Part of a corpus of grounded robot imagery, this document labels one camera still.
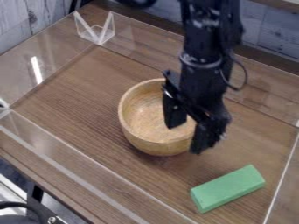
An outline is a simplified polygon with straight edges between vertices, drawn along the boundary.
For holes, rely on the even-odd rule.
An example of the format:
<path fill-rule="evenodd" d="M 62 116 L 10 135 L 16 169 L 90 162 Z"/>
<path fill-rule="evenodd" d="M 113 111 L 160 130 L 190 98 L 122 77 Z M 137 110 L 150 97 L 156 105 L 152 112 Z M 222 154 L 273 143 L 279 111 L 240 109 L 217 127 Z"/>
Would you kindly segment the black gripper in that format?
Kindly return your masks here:
<path fill-rule="evenodd" d="M 196 122 L 189 153 L 200 154 L 225 136 L 230 121 L 222 103 L 229 84 L 232 60 L 218 57 L 214 61 L 197 61 L 180 56 L 181 71 L 162 71 L 162 118 L 168 129 L 186 122 Z"/>

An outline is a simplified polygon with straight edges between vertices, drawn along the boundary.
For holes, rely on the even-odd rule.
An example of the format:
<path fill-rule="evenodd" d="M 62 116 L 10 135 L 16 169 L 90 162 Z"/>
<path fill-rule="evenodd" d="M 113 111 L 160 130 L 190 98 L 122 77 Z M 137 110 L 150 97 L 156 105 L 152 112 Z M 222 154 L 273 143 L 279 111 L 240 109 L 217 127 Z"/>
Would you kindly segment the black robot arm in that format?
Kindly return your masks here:
<path fill-rule="evenodd" d="M 198 154 L 225 135 L 230 115 L 222 95 L 230 88 L 233 50 L 241 42 L 238 0 L 177 0 L 184 30 L 181 71 L 162 72 L 162 119 L 172 129 L 190 118 L 194 131 L 189 152 Z"/>

